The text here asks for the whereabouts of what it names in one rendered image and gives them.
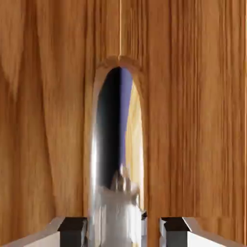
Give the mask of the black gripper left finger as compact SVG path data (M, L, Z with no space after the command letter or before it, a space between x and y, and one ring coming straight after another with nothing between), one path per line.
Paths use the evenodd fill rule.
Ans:
M88 247L85 217L55 217L42 231L3 247Z

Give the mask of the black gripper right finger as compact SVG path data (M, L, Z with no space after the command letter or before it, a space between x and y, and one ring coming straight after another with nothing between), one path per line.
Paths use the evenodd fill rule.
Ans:
M240 243L203 230L191 217L162 217L159 227L159 247L243 247Z

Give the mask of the light wood drawer front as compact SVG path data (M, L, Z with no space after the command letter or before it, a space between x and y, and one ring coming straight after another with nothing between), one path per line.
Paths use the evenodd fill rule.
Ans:
M0 0L0 247L86 216L93 90L126 66L142 111L148 247L199 217L247 244L247 0Z

